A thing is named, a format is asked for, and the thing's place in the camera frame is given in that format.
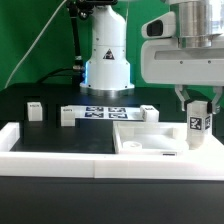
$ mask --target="white cube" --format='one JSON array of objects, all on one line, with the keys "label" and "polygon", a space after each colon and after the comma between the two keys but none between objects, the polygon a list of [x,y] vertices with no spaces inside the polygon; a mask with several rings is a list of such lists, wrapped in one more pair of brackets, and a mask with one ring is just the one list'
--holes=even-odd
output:
[{"label": "white cube", "polygon": [[61,126],[75,126],[75,109],[73,106],[61,107]]},{"label": "white cube", "polygon": [[151,105],[142,105],[140,113],[144,122],[159,122],[159,111]]},{"label": "white cube", "polygon": [[207,104],[194,101],[187,105],[187,141],[191,148],[200,147],[212,135],[212,114],[207,113]]},{"label": "white cube", "polygon": [[42,121],[43,120],[43,108],[40,102],[27,103],[28,120],[29,121]]}]

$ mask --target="white container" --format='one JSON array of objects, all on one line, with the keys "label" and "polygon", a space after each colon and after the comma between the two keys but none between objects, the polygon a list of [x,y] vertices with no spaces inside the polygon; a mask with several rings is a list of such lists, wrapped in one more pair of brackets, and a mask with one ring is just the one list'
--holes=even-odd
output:
[{"label": "white container", "polygon": [[176,156],[189,149],[187,124],[118,122],[113,125],[117,154]]}]

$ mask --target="white cable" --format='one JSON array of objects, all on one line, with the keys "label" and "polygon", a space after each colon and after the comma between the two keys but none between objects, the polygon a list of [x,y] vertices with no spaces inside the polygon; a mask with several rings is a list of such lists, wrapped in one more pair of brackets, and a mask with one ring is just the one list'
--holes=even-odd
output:
[{"label": "white cable", "polygon": [[64,0],[56,9],[56,11],[53,13],[53,15],[51,16],[51,18],[49,19],[49,21],[47,22],[47,24],[44,26],[43,30],[40,32],[40,34],[38,35],[38,37],[36,38],[36,40],[33,42],[33,44],[31,45],[31,47],[29,48],[29,50],[26,52],[26,54],[23,56],[23,58],[20,60],[20,62],[16,65],[16,67],[14,68],[14,70],[12,71],[12,73],[10,74],[6,84],[5,84],[5,88],[8,87],[10,81],[12,80],[13,76],[15,75],[15,73],[17,72],[17,70],[19,69],[19,67],[22,65],[22,63],[26,60],[26,58],[29,56],[30,52],[33,50],[33,48],[36,46],[37,42],[40,40],[40,38],[42,37],[42,35],[44,34],[44,32],[46,31],[46,29],[48,28],[48,26],[51,24],[52,20],[54,19],[54,17],[57,15],[58,11],[62,8],[62,6],[67,2],[67,0]]},{"label": "white cable", "polygon": [[130,0],[128,0],[128,3],[127,3],[126,24],[128,23],[129,6],[130,6]]}]

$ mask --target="black cable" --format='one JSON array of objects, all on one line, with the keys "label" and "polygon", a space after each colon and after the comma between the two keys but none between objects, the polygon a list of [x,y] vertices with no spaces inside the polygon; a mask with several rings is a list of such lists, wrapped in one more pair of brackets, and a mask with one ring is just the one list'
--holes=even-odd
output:
[{"label": "black cable", "polygon": [[64,71],[74,71],[72,68],[59,68],[56,69],[48,74],[46,74],[45,76],[43,76],[42,78],[40,78],[36,83],[42,83],[44,82],[46,79],[48,79],[49,77],[53,77],[53,76],[68,76],[68,75],[62,75],[62,74],[57,74],[59,72],[64,72]]},{"label": "black cable", "polygon": [[[80,41],[79,41],[79,31],[78,31],[78,23],[77,23],[77,17],[78,17],[78,7],[76,3],[73,1],[67,2],[67,9],[70,15],[71,24],[72,24],[72,33],[73,33],[73,41],[74,41],[74,48],[75,48],[75,65],[78,65],[80,67],[83,66],[83,59],[81,55],[80,50]],[[80,82],[83,82],[84,78],[82,73],[80,72]]]}]

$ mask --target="green wall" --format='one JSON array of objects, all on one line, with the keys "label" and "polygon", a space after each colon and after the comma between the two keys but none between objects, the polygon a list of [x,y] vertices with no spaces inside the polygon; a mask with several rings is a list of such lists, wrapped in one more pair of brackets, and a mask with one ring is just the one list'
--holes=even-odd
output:
[{"label": "green wall", "polygon": [[[6,83],[12,69],[28,50],[45,23],[62,0],[0,1],[0,89]],[[123,17],[127,2],[120,2],[114,10]],[[144,39],[141,27],[168,11],[160,0],[130,2],[127,27],[127,60],[132,64],[132,82],[136,86],[149,86],[141,78],[140,51]],[[81,50],[84,60],[91,56],[91,20],[79,21]],[[20,67],[12,83],[35,82],[44,74],[60,67],[73,65],[74,50],[71,25],[65,7],[59,12],[49,29],[30,56]],[[211,88],[197,88],[212,96]]]}]

